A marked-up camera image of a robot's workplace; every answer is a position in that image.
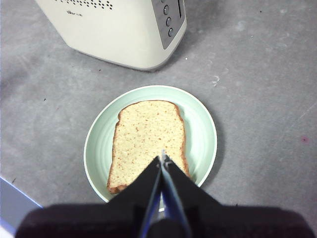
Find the white toaster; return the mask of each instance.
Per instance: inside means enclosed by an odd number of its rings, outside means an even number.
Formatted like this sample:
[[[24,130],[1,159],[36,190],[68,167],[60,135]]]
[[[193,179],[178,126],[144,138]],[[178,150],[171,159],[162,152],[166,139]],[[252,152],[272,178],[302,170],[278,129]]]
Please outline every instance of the white toaster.
[[[163,65],[186,30],[184,0],[36,0],[72,48],[139,70]]]

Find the plate rim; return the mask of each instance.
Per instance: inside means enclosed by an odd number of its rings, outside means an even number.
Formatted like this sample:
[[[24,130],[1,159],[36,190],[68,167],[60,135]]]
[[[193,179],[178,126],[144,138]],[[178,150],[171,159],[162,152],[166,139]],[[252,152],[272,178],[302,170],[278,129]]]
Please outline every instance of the plate rim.
[[[89,128],[89,131],[87,133],[87,136],[86,136],[86,140],[85,140],[85,146],[84,146],[84,167],[85,167],[85,173],[86,173],[86,177],[89,181],[89,184],[90,186],[93,188],[93,190],[95,191],[95,193],[105,202],[109,202],[108,199],[106,199],[98,190],[97,188],[95,187],[93,181],[91,180],[90,178],[90,175],[88,173],[88,169],[87,169],[87,162],[86,162],[86,149],[87,149],[87,143],[88,143],[88,139],[89,139],[89,136],[90,136],[90,133],[95,125],[95,123],[97,122],[97,120],[99,119],[99,117],[104,113],[104,111],[110,107],[113,103],[115,103],[117,100],[119,100],[120,98],[124,97],[125,95],[129,94],[129,93],[132,93],[134,91],[138,91],[138,90],[142,90],[144,88],[170,88],[170,89],[174,89],[174,90],[177,90],[177,91],[180,91],[182,93],[185,93],[187,94],[188,96],[190,96],[191,98],[193,98],[195,101],[197,101],[201,106],[202,108],[204,109],[204,111],[207,113],[208,115],[208,118],[209,120],[211,121],[211,124],[212,124],[212,129],[213,129],[213,133],[214,133],[214,138],[215,138],[215,143],[214,143],[214,151],[213,151],[213,155],[212,155],[212,159],[211,159],[211,163],[207,169],[207,172],[205,173],[205,175],[203,176],[202,180],[197,184],[198,187],[200,187],[206,180],[206,178],[208,177],[208,175],[210,174],[210,171],[213,167],[213,164],[214,164],[214,160],[215,160],[215,157],[216,157],[216,153],[217,153],[217,146],[218,146],[218,139],[217,139],[217,131],[216,131],[216,127],[215,127],[215,124],[214,124],[214,121],[210,115],[210,112],[208,111],[208,109],[205,107],[205,105],[198,99],[196,98],[194,95],[192,95],[191,93],[183,90],[183,89],[180,89],[180,88],[177,88],[177,87],[173,87],[173,86],[167,86],[167,85],[148,85],[148,86],[143,86],[143,87],[138,87],[138,88],[135,88],[135,89],[132,89],[130,91],[127,91],[123,94],[121,94],[120,96],[116,97],[115,99],[113,99],[110,103],[108,103],[102,110],[101,112],[96,116],[95,120],[93,121],[92,125],[90,126]]]

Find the toaster control panel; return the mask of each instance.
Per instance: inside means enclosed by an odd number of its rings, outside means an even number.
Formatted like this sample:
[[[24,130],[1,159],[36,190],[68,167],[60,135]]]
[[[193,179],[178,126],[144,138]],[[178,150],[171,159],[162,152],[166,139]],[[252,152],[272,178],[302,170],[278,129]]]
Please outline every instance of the toaster control panel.
[[[163,48],[166,49],[185,19],[184,0],[152,0]]]

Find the toaster button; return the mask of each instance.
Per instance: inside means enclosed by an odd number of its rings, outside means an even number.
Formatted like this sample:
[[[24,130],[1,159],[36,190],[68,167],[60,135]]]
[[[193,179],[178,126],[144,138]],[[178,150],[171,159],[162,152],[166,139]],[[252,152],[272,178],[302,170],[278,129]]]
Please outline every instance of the toaster button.
[[[170,17],[168,17],[167,19],[166,19],[166,25],[167,26],[170,26],[170,22],[172,21],[172,19],[170,19]]]
[[[169,13],[169,7],[168,5],[165,5],[164,9],[163,9],[164,15],[168,15]]]
[[[170,28],[170,29],[168,30],[168,36],[169,36],[169,37],[172,37],[173,35],[174,35],[173,28]]]

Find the toaster vent holes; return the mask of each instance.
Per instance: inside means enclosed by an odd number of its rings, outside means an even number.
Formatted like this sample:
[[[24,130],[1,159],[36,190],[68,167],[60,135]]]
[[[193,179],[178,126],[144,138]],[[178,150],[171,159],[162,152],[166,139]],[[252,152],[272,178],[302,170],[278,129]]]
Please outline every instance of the toaster vent holes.
[[[74,4],[86,7],[102,8],[102,9],[113,9],[113,5],[108,0],[55,0],[55,2]]]

